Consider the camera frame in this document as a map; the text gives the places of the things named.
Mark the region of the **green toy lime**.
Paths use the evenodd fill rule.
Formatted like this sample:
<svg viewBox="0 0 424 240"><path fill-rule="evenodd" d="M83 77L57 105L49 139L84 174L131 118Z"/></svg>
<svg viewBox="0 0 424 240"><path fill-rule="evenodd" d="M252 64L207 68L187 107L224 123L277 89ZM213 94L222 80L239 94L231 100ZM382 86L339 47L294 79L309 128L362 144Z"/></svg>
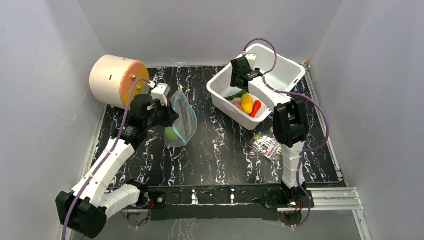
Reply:
<svg viewBox="0 0 424 240"><path fill-rule="evenodd" d="M173 127L166 127L164 131L164 142L166 145L172 145L181 141L178 133Z"/></svg>

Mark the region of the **clear zip top bag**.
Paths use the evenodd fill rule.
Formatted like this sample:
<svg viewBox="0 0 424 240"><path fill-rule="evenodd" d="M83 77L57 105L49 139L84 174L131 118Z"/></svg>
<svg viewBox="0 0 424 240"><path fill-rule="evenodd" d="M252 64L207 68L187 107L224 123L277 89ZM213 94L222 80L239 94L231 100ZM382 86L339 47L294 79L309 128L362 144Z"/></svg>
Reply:
<svg viewBox="0 0 424 240"><path fill-rule="evenodd" d="M170 106L179 114L179 119L172 126L181 141L179 143L166 145L168 148L185 147L194 136L198 127L197 115L189 103L183 90L178 89L170 98Z"/></svg>

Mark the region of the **white plastic bin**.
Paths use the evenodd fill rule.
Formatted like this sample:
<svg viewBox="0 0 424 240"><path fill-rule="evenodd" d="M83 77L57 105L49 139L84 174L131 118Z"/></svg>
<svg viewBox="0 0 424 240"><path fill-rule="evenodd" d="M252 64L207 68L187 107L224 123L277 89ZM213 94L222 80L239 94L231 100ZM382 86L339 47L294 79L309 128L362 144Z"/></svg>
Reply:
<svg viewBox="0 0 424 240"><path fill-rule="evenodd" d="M248 83L248 94L254 101L261 101L261 108L255 117L250 117L225 99L241 91L231 86L232 72L232 65L228 64L207 83L207 90L211 94L215 107L245 129L254 130L274 111L277 104L286 104L291 101L290 96L275 93L266 84L275 90L290 92L305 76L306 70L300 64L278 54L276 66L272 72L265 75L265 81L258 76Z"/></svg>

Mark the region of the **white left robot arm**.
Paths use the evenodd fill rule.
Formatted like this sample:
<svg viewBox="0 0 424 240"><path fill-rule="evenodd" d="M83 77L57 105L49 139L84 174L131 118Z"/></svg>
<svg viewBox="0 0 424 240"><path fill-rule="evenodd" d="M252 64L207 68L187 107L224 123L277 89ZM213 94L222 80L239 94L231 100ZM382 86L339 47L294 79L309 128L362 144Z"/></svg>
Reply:
<svg viewBox="0 0 424 240"><path fill-rule="evenodd" d="M146 187L134 180L112 193L105 194L124 163L147 138L148 131L157 126L171 127L179 118L174 98L136 95L124 110L120 127L111 135L101 159L96 161L81 181L70 191L61 191L56 199L62 239L71 229L85 237L97 237L107 220L134 205L144 208L149 203Z"/></svg>

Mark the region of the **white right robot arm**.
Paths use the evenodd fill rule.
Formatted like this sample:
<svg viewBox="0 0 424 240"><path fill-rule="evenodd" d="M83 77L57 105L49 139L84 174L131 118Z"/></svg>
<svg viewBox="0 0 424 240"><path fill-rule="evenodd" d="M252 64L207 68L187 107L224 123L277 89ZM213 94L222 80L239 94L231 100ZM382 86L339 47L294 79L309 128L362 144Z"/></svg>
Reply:
<svg viewBox="0 0 424 240"><path fill-rule="evenodd" d="M278 90L266 81L259 68L253 68L246 56L233 59L230 86L246 90L263 102L273 114L273 135L282 149L281 190L257 199L266 208L309 207L313 201L303 177L303 147L309 134L304 100L293 100L289 92Z"/></svg>

